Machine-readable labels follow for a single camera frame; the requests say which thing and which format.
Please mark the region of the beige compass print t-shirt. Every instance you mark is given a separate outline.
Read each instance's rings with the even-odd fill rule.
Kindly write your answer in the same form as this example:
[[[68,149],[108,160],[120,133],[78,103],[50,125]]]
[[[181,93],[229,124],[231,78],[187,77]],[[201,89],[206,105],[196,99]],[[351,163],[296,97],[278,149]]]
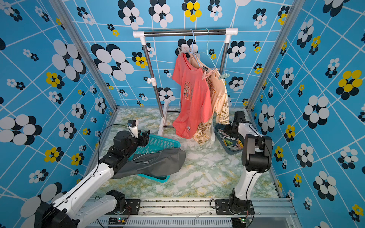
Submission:
[[[198,57],[190,57],[189,63],[196,67],[202,69],[202,71],[211,71],[209,68]],[[208,77],[206,80],[211,94],[211,106],[212,115],[206,123],[200,123],[197,132],[193,135],[193,139],[200,145],[205,144],[209,141],[213,135],[213,117],[216,116],[216,123],[218,124],[229,124],[229,101],[228,93],[226,89],[225,82],[221,79],[219,80],[219,70],[215,72],[215,75]]]

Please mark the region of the dark grey garment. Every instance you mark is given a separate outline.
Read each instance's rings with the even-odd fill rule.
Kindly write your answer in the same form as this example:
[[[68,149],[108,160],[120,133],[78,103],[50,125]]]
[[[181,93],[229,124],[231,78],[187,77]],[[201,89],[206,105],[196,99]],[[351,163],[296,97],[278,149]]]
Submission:
[[[128,161],[114,176],[113,179],[143,174],[151,177],[163,177],[177,173],[182,168],[186,152],[181,148],[170,148],[160,151],[160,156],[149,163],[135,163]]]

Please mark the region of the mint green clothespin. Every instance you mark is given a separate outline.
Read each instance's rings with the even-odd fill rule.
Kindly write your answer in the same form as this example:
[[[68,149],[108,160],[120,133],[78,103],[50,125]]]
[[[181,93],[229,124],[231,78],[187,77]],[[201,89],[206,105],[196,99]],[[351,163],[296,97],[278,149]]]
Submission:
[[[229,73],[224,73],[224,74],[222,74],[222,75],[220,75],[219,76],[219,80],[223,80],[223,79],[226,79],[226,78],[228,78],[230,76],[230,74]]]

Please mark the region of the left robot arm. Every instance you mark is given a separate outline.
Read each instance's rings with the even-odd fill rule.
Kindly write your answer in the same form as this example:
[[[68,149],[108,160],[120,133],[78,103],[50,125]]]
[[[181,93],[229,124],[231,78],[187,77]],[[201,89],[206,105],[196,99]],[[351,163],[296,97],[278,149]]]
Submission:
[[[35,213],[35,228],[85,228],[99,217],[110,212],[130,212],[125,195],[111,190],[93,204],[84,207],[86,201],[106,181],[114,177],[138,147],[149,143],[150,131],[120,131],[114,144],[99,160],[96,167],[75,187],[53,203],[42,203]]]

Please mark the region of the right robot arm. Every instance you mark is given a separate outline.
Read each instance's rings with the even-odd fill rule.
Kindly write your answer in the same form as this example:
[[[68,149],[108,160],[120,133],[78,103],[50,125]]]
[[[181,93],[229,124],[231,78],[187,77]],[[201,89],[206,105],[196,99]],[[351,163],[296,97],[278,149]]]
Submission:
[[[271,168],[272,139],[260,134],[251,122],[246,121],[243,111],[235,112],[233,122],[226,129],[244,141],[241,154],[244,170],[229,196],[229,210],[233,214],[243,214],[245,211],[253,214],[252,190],[258,178]]]

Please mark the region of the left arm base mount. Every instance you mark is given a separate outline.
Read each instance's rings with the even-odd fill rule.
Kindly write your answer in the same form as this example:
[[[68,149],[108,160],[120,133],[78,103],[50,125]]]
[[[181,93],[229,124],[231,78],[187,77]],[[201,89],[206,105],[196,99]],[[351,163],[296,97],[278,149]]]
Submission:
[[[140,204],[140,199],[119,200],[116,207],[107,215],[138,215]]]

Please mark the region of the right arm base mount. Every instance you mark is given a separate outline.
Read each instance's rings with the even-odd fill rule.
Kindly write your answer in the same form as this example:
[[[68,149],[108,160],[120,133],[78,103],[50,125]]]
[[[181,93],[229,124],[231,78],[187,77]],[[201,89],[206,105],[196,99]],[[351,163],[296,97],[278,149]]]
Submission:
[[[213,207],[217,215],[255,215],[251,200],[216,199]]]

